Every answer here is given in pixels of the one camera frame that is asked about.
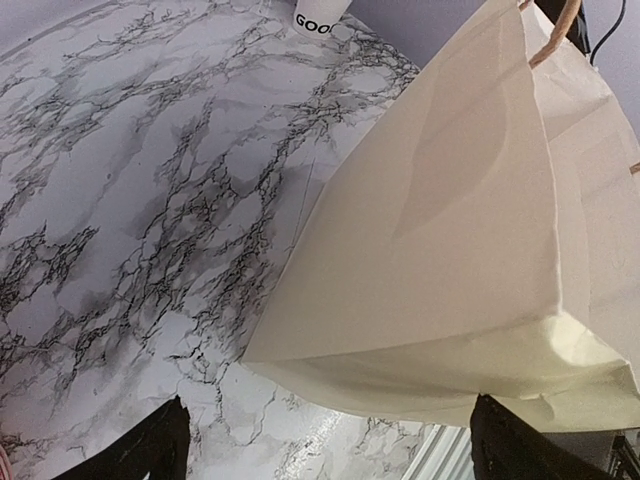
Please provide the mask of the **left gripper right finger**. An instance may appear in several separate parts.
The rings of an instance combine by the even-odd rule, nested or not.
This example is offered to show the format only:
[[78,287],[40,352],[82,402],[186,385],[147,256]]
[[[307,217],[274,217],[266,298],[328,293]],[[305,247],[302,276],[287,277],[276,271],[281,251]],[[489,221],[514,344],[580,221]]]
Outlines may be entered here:
[[470,418],[477,479],[609,479],[600,468],[558,447],[493,397],[480,395]]

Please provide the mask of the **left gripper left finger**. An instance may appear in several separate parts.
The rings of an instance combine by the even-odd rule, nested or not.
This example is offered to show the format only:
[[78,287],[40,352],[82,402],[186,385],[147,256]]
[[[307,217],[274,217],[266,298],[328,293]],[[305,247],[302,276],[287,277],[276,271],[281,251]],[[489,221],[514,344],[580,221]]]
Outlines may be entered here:
[[184,480],[189,445],[189,411],[175,397],[106,449],[58,475],[56,480]]

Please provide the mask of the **cream paper bag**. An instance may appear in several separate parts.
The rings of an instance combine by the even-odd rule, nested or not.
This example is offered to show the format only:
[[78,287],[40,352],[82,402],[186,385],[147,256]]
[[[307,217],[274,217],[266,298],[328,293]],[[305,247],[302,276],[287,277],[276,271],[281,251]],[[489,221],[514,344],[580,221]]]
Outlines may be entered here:
[[465,427],[639,423],[639,144],[551,22],[488,1],[324,187],[245,351],[307,401]]

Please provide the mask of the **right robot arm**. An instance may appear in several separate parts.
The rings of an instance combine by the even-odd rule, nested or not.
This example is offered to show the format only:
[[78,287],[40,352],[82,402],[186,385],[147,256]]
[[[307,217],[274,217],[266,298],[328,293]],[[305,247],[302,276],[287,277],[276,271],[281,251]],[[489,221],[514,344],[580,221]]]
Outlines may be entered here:
[[591,52],[586,16],[582,1],[538,0],[536,5],[554,24],[544,50],[555,51],[567,38],[581,53]]

